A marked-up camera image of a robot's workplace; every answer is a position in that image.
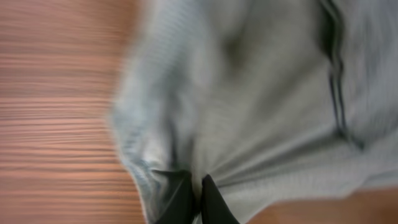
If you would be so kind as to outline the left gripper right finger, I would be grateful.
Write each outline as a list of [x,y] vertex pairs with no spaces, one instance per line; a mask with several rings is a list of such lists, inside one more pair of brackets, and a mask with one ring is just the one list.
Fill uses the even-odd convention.
[[203,224],[239,224],[210,175],[202,180],[201,219]]

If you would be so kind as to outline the light blue t-shirt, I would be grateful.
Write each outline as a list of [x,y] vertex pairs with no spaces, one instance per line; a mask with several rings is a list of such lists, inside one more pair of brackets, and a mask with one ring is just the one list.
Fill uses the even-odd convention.
[[147,1],[110,114],[153,223],[153,170],[210,175],[238,222],[397,184],[397,2]]

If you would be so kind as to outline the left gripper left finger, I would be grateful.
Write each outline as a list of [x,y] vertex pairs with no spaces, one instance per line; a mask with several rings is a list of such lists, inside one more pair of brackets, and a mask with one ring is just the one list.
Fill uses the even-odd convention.
[[153,170],[156,180],[151,198],[153,223],[190,224],[195,217],[192,174],[187,170]]

